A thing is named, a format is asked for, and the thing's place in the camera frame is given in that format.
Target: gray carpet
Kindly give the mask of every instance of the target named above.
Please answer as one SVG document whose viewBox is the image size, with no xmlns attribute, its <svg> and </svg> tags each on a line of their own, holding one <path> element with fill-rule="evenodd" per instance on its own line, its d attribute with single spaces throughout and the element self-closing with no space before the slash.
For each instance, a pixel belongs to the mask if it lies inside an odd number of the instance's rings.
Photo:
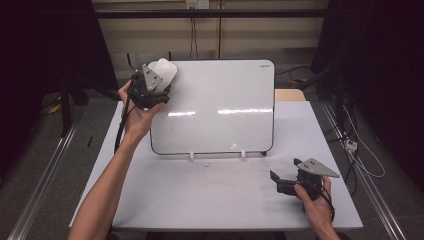
<svg viewBox="0 0 424 240">
<path fill-rule="evenodd" d="M 296 74 L 294 72 L 292 77 L 299 78 Z M 279 75 L 277 82 L 280 87 L 288 86 L 288 76 Z M 321 102 L 316 99 L 314 88 L 307 89 L 305 96 L 311 102 L 322 130 L 330 129 L 332 126 L 324 114 Z M 84 109 L 82 120 L 28 232 L 27 239 L 66 238 L 69 222 L 80 199 L 79 195 L 85 187 L 100 151 L 115 106 L 116 102 L 100 96 L 91 98 L 87 106 L 72 106 L 73 111 Z M 360 109 L 356 112 L 359 134 L 386 169 L 386 176 L 374 179 L 374 182 L 398 219 L 407 238 L 422 239 L 424 236 L 422 227 L 424 226 L 424 194 L 399 169 L 390 150 L 379 144 L 372 127 L 367 124 L 367 120 L 360 112 Z M 9 236 L 59 142 L 60 133 L 60 112 L 53 115 L 41 113 L 20 159 L 13 171 L 6 176 L 0 188 L 0 239 L 7 239 Z M 326 137 L 333 139 L 336 136 L 331 133 Z M 331 142 L 329 147 L 340 171 L 346 174 L 349 163 L 340 143 Z M 380 166 L 361 144 L 359 155 L 369 171 L 380 173 Z M 353 186 L 354 178 L 350 176 L 348 188 Z M 352 198 L 364 228 L 343 232 L 352 239 L 391 239 L 359 181 Z M 145 237 L 143 232 L 119 232 L 117 235 L 123 240 Z M 286 235 L 290 240 L 314 239 L 311 231 L 287 232 Z"/>
</svg>

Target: whiteboard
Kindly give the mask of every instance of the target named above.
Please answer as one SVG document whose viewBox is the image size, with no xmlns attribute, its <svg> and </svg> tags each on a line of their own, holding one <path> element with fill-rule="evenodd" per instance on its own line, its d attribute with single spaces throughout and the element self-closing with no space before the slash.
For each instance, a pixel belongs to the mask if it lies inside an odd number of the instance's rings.
<svg viewBox="0 0 424 240">
<path fill-rule="evenodd" d="M 271 61 L 172 63 L 178 72 L 170 100 L 153 119 L 150 131 L 154 152 L 265 152 L 272 148 L 275 67 Z"/>
</svg>

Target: forearm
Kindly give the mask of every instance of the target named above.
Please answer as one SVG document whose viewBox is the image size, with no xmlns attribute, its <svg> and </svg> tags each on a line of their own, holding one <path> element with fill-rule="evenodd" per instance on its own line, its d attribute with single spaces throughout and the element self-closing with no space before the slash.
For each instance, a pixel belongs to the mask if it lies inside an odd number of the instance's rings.
<svg viewBox="0 0 424 240">
<path fill-rule="evenodd" d="M 340 240 L 336 231 L 331 225 L 314 230 L 320 240 Z"/>
<path fill-rule="evenodd" d="M 124 137 L 112 160 L 81 204 L 69 239 L 105 238 L 118 207 L 136 143 Z"/>
</svg>

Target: hand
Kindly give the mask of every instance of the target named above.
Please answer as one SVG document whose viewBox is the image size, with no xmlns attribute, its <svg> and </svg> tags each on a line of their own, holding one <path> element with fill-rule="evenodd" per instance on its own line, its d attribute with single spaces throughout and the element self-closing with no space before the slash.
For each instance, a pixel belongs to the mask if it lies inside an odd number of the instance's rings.
<svg viewBox="0 0 424 240">
<path fill-rule="evenodd" d="M 130 83 L 131 83 L 131 80 L 128 81 L 118 91 L 119 96 L 121 97 L 121 100 L 124 104 L 127 103 L 127 98 L 128 98 L 127 92 L 130 88 Z M 159 103 L 149 110 L 142 110 L 142 109 L 139 109 L 138 107 L 135 107 L 134 103 L 130 100 L 128 111 L 131 111 L 131 113 L 129 114 L 125 124 L 124 138 L 129 138 L 132 142 L 138 144 L 141 141 L 141 139 L 149 132 L 150 127 L 152 125 L 153 117 L 155 116 L 156 113 L 158 113 L 162 109 L 164 105 L 165 105 L 164 103 Z"/>
<path fill-rule="evenodd" d="M 322 180 L 324 188 L 327 190 L 323 191 L 323 194 L 328 199 L 331 199 L 331 181 L 327 176 L 323 176 Z M 330 206 L 327 201 L 323 197 L 312 201 L 306 190 L 299 184 L 294 186 L 294 190 L 298 198 L 303 202 L 311 228 L 318 237 L 320 239 L 339 239 L 331 223 Z"/>
</svg>

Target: wall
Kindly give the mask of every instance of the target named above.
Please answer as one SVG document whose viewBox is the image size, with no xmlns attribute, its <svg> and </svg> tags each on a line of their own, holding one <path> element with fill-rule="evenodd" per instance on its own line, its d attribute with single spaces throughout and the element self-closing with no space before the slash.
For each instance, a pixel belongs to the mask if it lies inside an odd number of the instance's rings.
<svg viewBox="0 0 424 240">
<path fill-rule="evenodd" d="M 101 10 L 186 9 L 185 1 L 92 0 Z M 317 1 L 231 1 L 210 0 L 210 9 L 316 9 L 326 8 L 328 0 Z M 178 59 L 194 56 L 190 19 L 100 19 L 105 41 L 117 78 L 128 76 L 126 53 L 134 61 L 149 61 L 155 53 Z M 195 19 L 197 49 L 200 58 L 254 58 L 261 53 L 279 52 L 306 56 L 302 63 L 285 58 L 282 68 L 309 64 L 318 45 L 322 18 L 287 19 Z"/>
</svg>

